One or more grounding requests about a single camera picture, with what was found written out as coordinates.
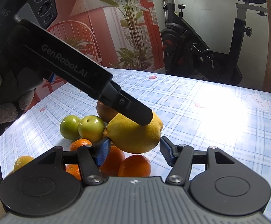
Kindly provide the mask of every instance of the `screw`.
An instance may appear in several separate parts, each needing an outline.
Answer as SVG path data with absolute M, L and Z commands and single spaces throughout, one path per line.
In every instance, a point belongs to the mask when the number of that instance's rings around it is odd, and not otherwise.
M 169 176 L 169 181 L 172 183 L 180 183 L 182 182 L 183 178 L 179 175 L 171 175 Z
M 100 182 L 102 179 L 101 177 L 97 176 L 97 175 L 90 175 L 88 177 L 86 177 L 86 180 L 89 182 L 89 183 L 98 183 Z
M 119 104 L 120 104 L 120 105 L 123 105 L 124 103 L 125 103 L 125 100 L 124 100 L 124 99 L 120 99 L 120 100 L 119 100 Z

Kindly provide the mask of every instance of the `glove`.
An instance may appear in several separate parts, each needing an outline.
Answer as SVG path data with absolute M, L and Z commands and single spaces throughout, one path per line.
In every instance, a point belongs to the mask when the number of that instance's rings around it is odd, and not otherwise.
M 0 54 L 0 136 L 29 107 L 43 78 Z

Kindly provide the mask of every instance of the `blue plaid tablecloth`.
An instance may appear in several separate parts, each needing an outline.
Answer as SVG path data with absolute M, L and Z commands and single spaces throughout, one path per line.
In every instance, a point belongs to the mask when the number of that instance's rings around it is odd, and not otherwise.
M 271 186 L 271 93 L 143 71 L 107 70 L 123 90 L 157 113 L 164 123 L 162 136 L 195 150 L 217 146 Z M 97 115 L 96 102 L 67 83 L 26 112 L 0 137 L 3 177 L 22 155 L 37 157 L 53 146 L 69 150 L 70 142 L 59 132 L 61 120 L 69 114 Z M 165 179 L 171 167 L 159 145 L 144 155 L 151 161 L 151 175 Z M 194 165 L 190 178 L 203 170 L 203 165 Z M 271 220 L 271 199 L 264 214 Z

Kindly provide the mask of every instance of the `tablecloth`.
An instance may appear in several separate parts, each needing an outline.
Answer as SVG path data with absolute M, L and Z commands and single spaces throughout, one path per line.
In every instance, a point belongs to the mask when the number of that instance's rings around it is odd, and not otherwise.
M 271 93 L 143 71 L 108 69 L 123 90 L 152 108 L 162 136 L 195 150 L 217 146 L 264 177 L 271 186 Z M 59 126 L 69 114 L 97 115 L 96 100 L 67 83 L 20 117 L 0 137 L 5 177 L 22 155 L 37 157 L 53 146 L 69 150 Z M 168 175 L 159 145 L 144 154 L 151 176 Z M 204 170 L 194 165 L 190 178 Z M 271 220 L 271 199 L 264 214 Z

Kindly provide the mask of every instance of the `white wall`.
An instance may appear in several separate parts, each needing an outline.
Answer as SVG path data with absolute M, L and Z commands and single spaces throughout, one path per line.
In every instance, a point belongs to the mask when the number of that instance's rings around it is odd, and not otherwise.
M 162 0 L 153 0 L 160 30 L 164 28 Z M 208 46 L 218 52 L 229 53 L 236 17 L 237 0 L 175 0 L 185 4 L 183 18 L 202 37 Z M 247 11 L 246 26 L 253 28 L 251 37 L 244 36 L 238 66 L 242 72 L 242 87 L 261 90 L 268 52 L 268 17 Z

